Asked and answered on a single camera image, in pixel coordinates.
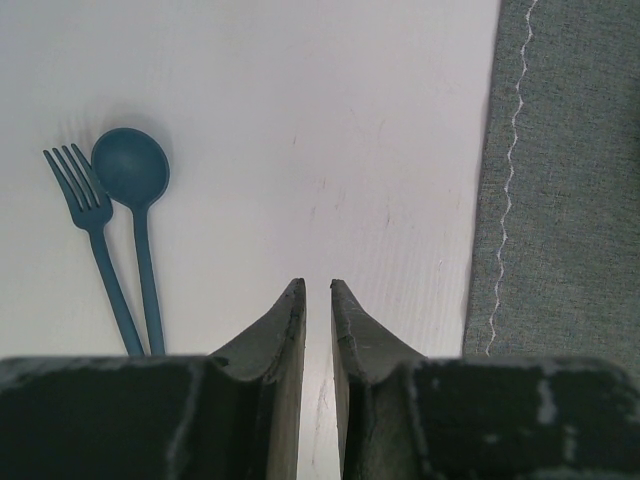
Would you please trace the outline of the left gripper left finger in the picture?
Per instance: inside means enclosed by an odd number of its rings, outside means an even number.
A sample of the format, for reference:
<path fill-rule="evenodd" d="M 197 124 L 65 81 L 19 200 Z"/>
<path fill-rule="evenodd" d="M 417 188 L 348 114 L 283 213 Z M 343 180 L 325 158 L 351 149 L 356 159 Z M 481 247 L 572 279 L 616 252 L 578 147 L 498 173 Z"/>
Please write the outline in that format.
<path fill-rule="evenodd" d="M 5 479 L 292 479 L 306 288 L 206 356 L 1 363 Z"/>

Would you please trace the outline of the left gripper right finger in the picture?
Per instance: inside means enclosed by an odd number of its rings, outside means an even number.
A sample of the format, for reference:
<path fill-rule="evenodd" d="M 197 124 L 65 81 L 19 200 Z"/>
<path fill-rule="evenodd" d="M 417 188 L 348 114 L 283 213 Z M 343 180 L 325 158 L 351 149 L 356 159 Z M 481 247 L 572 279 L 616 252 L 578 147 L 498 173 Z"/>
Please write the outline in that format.
<path fill-rule="evenodd" d="M 430 359 L 331 284 L 345 479 L 635 479 L 639 392 L 578 357 Z"/>

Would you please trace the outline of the grey cloth placemat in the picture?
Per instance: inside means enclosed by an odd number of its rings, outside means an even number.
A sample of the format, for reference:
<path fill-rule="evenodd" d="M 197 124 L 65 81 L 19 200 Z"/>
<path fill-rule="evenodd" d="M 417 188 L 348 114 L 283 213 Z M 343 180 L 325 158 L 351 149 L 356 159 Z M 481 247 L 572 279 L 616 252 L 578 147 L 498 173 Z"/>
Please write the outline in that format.
<path fill-rule="evenodd" d="M 639 372 L 639 5 L 506 1 L 463 351 Z"/>

